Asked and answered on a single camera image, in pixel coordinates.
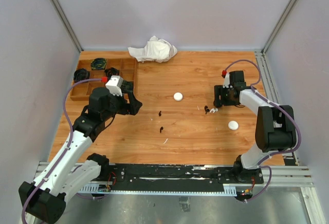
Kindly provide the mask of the white earbud charging case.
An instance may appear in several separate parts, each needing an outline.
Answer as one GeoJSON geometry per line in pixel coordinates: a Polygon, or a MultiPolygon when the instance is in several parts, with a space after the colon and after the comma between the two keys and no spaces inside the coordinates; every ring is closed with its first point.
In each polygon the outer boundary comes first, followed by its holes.
{"type": "Polygon", "coordinates": [[[236,121],[229,121],[228,127],[230,130],[237,130],[239,128],[239,124],[236,121]]]}

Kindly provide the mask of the white round case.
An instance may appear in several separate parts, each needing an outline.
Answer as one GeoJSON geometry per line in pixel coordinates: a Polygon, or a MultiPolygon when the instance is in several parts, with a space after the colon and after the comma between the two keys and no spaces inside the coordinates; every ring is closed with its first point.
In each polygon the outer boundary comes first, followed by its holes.
{"type": "Polygon", "coordinates": [[[181,101],[183,99],[183,94],[180,93],[180,92],[176,92],[174,95],[173,95],[173,98],[175,101],[181,101]]]}

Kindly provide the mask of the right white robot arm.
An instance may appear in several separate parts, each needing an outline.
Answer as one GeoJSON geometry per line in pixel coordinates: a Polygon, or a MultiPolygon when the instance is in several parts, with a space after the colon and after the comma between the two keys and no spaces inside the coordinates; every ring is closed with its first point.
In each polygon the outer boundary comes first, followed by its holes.
{"type": "Polygon", "coordinates": [[[292,153],[301,143],[300,130],[294,120],[293,108],[279,105],[261,95],[253,84],[247,85],[244,72],[223,71],[224,83],[214,87],[214,106],[244,105],[257,116],[255,144],[236,159],[233,177],[244,183],[273,155],[292,153]]]}

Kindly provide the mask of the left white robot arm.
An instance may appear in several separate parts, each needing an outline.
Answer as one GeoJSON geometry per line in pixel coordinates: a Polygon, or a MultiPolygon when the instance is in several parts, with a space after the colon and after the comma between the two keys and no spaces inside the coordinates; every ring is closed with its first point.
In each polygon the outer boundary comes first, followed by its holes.
{"type": "Polygon", "coordinates": [[[107,120],[114,120],[116,115],[136,115],[142,107],[133,92],[114,95],[105,87],[97,87],[89,96],[81,115],[70,124],[70,133],[51,163],[34,180],[24,181],[19,187],[22,203],[22,222],[26,223],[28,213],[44,223],[56,223],[66,208],[67,203],[89,181],[100,181],[110,175],[109,161],[106,157],[94,154],[75,172],[72,168],[103,132],[107,120]]]}

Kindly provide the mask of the white earbud right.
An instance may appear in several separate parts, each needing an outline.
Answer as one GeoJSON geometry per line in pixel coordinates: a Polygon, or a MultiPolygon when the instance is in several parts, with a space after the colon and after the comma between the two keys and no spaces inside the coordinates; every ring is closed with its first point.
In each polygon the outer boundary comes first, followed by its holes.
{"type": "Polygon", "coordinates": [[[218,112],[218,108],[212,108],[212,109],[210,110],[210,113],[215,113],[215,112],[218,112]]]}

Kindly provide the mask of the dark coiled band lower right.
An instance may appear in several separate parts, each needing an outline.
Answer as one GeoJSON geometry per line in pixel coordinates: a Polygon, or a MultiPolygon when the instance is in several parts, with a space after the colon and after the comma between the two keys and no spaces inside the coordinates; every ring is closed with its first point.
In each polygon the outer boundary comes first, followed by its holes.
{"type": "Polygon", "coordinates": [[[121,84],[121,90],[124,93],[129,92],[129,91],[133,91],[134,90],[134,83],[123,80],[122,84],[121,84]]]}

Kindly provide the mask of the dark coiled band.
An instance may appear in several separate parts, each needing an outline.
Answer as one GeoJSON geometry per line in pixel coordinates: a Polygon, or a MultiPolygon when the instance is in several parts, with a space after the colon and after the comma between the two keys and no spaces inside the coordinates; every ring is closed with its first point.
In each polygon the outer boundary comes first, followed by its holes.
{"type": "Polygon", "coordinates": [[[105,70],[107,65],[107,59],[105,58],[95,58],[91,64],[91,70],[105,70]]]}
{"type": "Polygon", "coordinates": [[[112,76],[118,76],[120,75],[120,70],[114,68],[114,67],[111,67],[111,68],[107,68],[105,71],[104,71],[104,74],[107,78],[111,78],[112,76]]]}
{"type": "Polygon", "coordinates": [[[122,84],[121,84],[121,90],[124,93],[129,92],[129,91],[133,91],[134,90],[134,83],[123,80],[122,84]]]}
{"type": "Polygon", "coordinates": [[[74,83],[80,82],[82,80],[87,80],[90,77],[90,72],[85,68],[77,69],[74,72],[74,83]]]}

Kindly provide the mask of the dark coiled band middle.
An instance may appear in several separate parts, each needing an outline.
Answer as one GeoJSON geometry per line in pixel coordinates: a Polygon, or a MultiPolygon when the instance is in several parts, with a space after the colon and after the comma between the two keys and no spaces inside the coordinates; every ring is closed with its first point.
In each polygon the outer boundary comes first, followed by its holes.
{"type": "Polygon", "coordinates": [[[114,68],[114,67],[111,67],[111,68],[107,68],[105,71],[104,71],[104,74],[107,78],[111,78],[112,76],[118,76],[120,75],[120,70],[114,68]]]}

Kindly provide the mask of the dark coiled band top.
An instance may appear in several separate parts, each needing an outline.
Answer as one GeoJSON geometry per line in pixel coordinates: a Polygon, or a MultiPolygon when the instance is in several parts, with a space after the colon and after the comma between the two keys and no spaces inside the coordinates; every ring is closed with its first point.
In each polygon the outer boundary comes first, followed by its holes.
{"type": "Polygon", "coordinates": [[[107,59],[105,58],[95,58],[91,64],[91,70],[105,70],[107,65],[107,59]]]}

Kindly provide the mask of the crumpled white cloth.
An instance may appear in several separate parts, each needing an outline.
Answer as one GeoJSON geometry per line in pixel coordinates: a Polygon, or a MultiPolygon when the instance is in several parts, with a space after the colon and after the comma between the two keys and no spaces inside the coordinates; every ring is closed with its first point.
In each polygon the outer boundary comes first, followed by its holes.
{"type": "Polygon", "coordinates": [[[129,47],[128,52],[138,62],[144,63],[150,61],[163,63],[174,57],[178,53],[178,50],[168,41],[153,36],[143,48],[129,47]]]}

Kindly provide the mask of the dark coiled band left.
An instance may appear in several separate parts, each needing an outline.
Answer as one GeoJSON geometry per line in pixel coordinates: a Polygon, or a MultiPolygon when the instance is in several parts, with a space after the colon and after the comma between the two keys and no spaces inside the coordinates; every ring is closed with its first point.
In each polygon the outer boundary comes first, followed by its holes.
{"type": "Polygon", "coordinates": [[[82,80],[87,80],[90,77],[90,72],[85,68],[77,69],[74,72],[74,83],[80,82],[82,80]]]}

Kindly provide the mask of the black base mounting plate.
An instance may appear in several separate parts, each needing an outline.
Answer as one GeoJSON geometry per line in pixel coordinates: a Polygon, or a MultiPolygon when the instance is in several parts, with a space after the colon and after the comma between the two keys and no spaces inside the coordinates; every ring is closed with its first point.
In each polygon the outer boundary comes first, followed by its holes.
{"type": "Polygon", "coordinates": [[[223,192],[225,183],[252,183],[252,176],[236,165],[110,163],[93,181],[101,183],[101,192],[211,194],[223,192]]]}

